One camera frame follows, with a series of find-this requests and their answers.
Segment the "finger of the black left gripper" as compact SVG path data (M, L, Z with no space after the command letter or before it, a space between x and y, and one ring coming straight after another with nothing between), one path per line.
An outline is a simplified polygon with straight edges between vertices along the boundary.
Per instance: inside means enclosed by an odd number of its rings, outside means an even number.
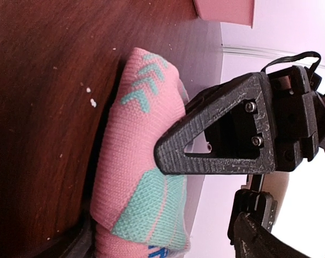
M234 245L234 223L241 212L248 213L268 232L272 231L277 211L277 201L269 193L263 191L264 175L248 175L251 179L249 188L236 191L227 236Z
M241 175L276 168L272 89L265 73L247 73L199 92L157 141L167 175Z

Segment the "pink sock with teal patches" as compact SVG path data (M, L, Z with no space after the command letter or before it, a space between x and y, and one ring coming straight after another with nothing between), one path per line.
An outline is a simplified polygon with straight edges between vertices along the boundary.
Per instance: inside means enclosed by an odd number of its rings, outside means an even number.
M184 210L187 177L164 175L154 160L158 139L189 98L175 66L134 48L110 108L90 215L96 257L173 257L189 249Z

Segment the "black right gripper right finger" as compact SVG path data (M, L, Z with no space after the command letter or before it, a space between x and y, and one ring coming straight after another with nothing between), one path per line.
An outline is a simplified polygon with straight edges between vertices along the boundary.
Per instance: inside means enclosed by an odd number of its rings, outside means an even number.
M280 241L245 212L241 212L234 223L234 249L236 258L308 257Z

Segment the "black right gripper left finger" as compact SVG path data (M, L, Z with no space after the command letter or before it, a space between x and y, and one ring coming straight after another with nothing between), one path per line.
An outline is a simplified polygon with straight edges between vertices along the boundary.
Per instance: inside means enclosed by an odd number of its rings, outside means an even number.
M41 257L94 257L93 232L88 214L80 217L78 224L59 236L41 253Z

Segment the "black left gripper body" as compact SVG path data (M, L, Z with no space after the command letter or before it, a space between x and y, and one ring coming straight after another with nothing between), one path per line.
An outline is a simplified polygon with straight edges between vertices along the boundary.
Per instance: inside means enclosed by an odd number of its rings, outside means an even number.
M325 152L325 94L322 78L309 68L291 66L268 75L277 126L276 170L293 171L303 159Z

